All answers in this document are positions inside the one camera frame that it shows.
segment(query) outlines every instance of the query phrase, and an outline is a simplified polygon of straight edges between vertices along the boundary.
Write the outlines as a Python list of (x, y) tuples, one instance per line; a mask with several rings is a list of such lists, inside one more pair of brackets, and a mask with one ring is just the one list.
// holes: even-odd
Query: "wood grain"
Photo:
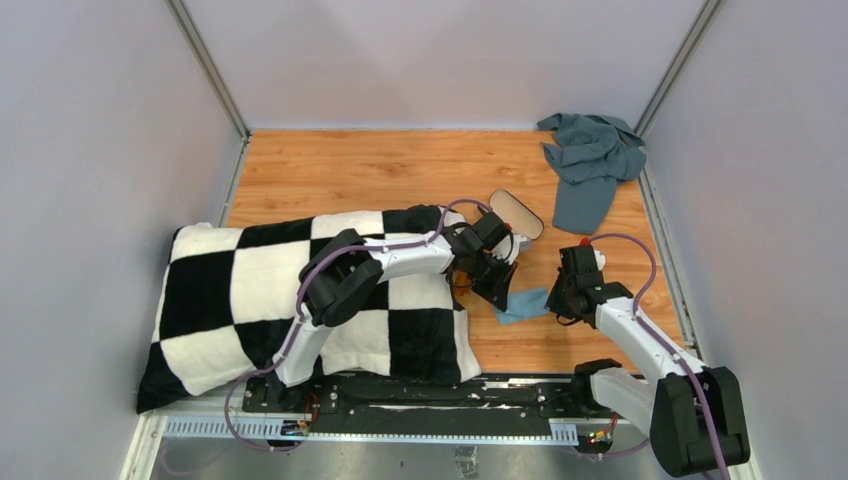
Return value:
[[(352, 210), (445, 204), (460, 197), (488, 201), (505, 188), (545, 221), (545, 232), (523, 252), (511, 291), (550, 288), (558, 250), (580, 236), (551, 226), (557, 176), (539, 142), (547, 132), (513, 131), (259, 131), (254, 134), (229, 225), (273, 223)], [(459, 209), (473, 221), (473, 207)], [(618, 189), (600, 232), (635, 235), (653, 247), (636, 182)], [(607, 256), (608, 280), (638, 290), (649, 262), (635, 245), (599, 241)], [(590, 327), (558, 325), (549, 314), (501, 326), (476, 295), (460, 298), (468, 308), (471, 345), (485, 371), (568, 372), (574, 365), (614, 358), (633, 368), (624, 354)], [(643, 308), (673, 339), (681, 340), (665, 277), (660, 272)]]

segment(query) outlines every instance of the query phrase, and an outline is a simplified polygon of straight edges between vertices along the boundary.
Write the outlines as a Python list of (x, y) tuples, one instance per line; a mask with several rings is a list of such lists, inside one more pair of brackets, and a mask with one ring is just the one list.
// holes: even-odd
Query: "blue cloth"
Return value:
[(545, 287), (534, 288), (525, 292), (510, 293), (507, 297), (506, 312), (502, 312), (497, 308), (495, 316), (498, 317), (498, 323), (501, 325), (509, 325), (510, 323), (520, 322), (528, 318), (539, 317), (546, 313), (545, 302), (548, 300), (548, 289)]
[(607, 216), (615, 189), (645, 168), (645, 142), (615, 117), (552, 115), (537, 126), (553, 130), (558, 145), (543, 143), (545, 159), (559, 175), (553, 225), (572, 233), (595, 233)]

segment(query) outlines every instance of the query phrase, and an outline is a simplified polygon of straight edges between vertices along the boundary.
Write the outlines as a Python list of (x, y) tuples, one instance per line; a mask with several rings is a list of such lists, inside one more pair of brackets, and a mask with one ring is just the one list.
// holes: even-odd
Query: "white wall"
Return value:
[(187, 0), (252, 128), (639, 120), (700, 0)]
[(0, 6), (0, 477), (116, 478), (173, 229), (238, 155), (163, 1)]
[(728, 1), (647, 135), (696, 333), (764, 478), (844, 478), (848, 3)]

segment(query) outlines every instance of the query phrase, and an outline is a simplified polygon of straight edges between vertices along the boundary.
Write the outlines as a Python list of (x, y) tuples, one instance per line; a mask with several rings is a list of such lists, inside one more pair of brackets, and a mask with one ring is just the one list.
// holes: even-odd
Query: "checkered blanket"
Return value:
[[(355, 228), (397, 239), (434, 230), (440, 207), (322, 215), (273, 225), (184, 227), (174, 235), (139, 413), (200, 395), (266, 366), (295, 316), (298, 274), (334, 236)], [(449, 212), (448, 225), (464, 221)], [(314, 376), (361, 368), (452, 384), (480, 374), (468, 316), (444, 275), (384, 282), (353, 319), (336, 328)]]

